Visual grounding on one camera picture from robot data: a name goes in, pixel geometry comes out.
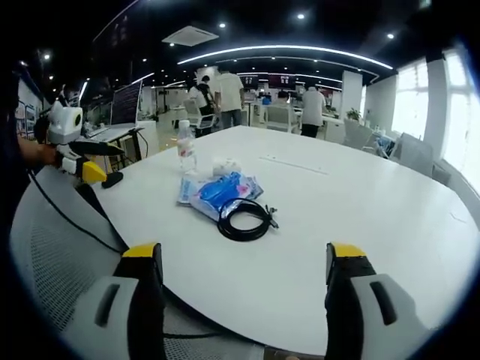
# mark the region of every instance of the black wire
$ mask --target black wire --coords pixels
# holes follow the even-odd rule
[[[214,338],[216,336],[221,336],[222,334],[214,332],[211,334],[167,334],[164,333],[163,337],[165,339],[179,339],[179,340],[193,340],[193,339],[206,339],[206,338]]]
[[[241,204],[232,210],[226,217],[222,217],[224,209],[236,200],[241,200]],[[243,199],[236,197],[225,202],[220,208],[220,216],[217,222],[217,228],[220,233],[230,240],[236,242],[251,242],[264,236],[269,227],[272,226],[278,229],[278,224],[273,220],[273,213],[276,212],[276,208],[269,208],[268,205],[263,208],[259,203],[249,199]],[[253,229],[237,229],[233,227],[231,220],[232,216],[240,212],[247,212],[252,214],[255,218],[258,218],[262,223],[254,227]]]
[[[71,224],[73,227],[77,228],[79,231],[82,233],[85,233],[86,235],[90,236],[91,238],[95,239],[96,241],[100,242],[105,248],[110,249],[111,251],[115,251],[117,254],[122,254],[120,250],[115,249],[114,247],[111,247],[107,243],[103,242],[100,240],[96,235],[92,234],[89,232],[87,229],[83,229],[80,225],[77,225],[74,223],[67,215],[63,213],[62,210],[50,199],[50,197],[45,193],[45,190],[38,184],[37,179],[35,178],[35,174],[29,169],[28,174],[30,175],[31,180],[37,185],[38,190],[42,193],[43,197],[45,200],[62,216],[69,224]]]
[[[143,141],[145,141],[145,145],[147,147],[146,151],[145,151],[145,157],[147,158],[149,156],[149,143],[147,142],[147,140],[145,139],[145,137],[143,137],[143,135],[138,132],[138,134],[140,135],[140,137],[143,139]]]

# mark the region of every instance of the ceiling vent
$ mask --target ceiling vent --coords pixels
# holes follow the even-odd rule
[[[170,36],[165,37],[162,42],[194,47],[198,44],[206,43],[207,41],[217,38],[218,35],[212,34],[211,32],[193,26],[186,26]]]

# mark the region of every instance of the bottle cap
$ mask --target bottle cap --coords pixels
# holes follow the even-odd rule
[[[180,129],[188,129],[190,127],[190,120],[180,120],[178,122],[178,127]]]

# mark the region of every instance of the plastic water bottle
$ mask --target plastic water bottle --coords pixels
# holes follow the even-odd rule
[[[189,120],[180,120],[178,122],[177,149],[183,172],[196,170],[197,155],[195,154],[194,135],[190,129]]]

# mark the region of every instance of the black ceiling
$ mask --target black ceiling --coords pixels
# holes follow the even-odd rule
[[[369,83],[377,75],[380,79],[390,76],[398,66],[449,45],[455,30],[440,24],[432,7],[420,10],[420,2],[425,1],[85,0],[72,7],[75,10],[63,10],[49,7],[48,1],[35,1],[23,9],[28,31],[22,37],[19,54],[46,93],[62,83],[78,83],[87,77],[107,77],[114,87],[151,72],[155,75],[146,83],[155,80],[156,85],[167,84],[184,80],[204,64],[228,59],[238,59],[231,61],[237,72],[255,68],[341,80],[342,71],[348,67],[328,63],[337,62],[370,72],[363,73],[364,82]],[[305,18],[300,20],[297,14]],[[222,22],[226,28],[218,27]],[[118,24],[125,25],[124,39],[115,42],[114,36],[119,38]],[[220,37],[193,47],[162,43],[165,37],[188,25]],[[388,39],[388,33],[395,38]],[[394,70],[344,55],[297,49],[234,52],[177,65],[203,53],[266,44],[343,50],[384,62]],[[45,51],[50,51],[52,58],[40,66],[38,57]],[[48,80],[50,74],[54,80]],[[335,82],[324,83],[335,86]]]

